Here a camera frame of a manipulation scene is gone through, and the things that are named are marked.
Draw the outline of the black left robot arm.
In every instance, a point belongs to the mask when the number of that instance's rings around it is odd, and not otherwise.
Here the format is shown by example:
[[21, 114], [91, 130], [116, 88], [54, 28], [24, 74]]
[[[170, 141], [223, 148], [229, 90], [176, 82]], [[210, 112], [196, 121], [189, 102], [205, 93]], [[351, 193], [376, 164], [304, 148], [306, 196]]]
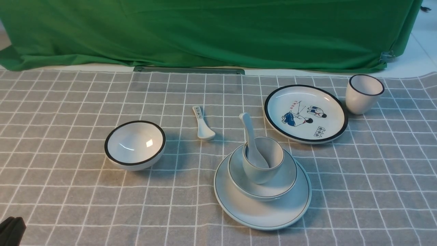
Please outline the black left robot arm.
[[22, 217], [8, 217], [0, 224], [0, 245], [20, 246], [26, 230]]

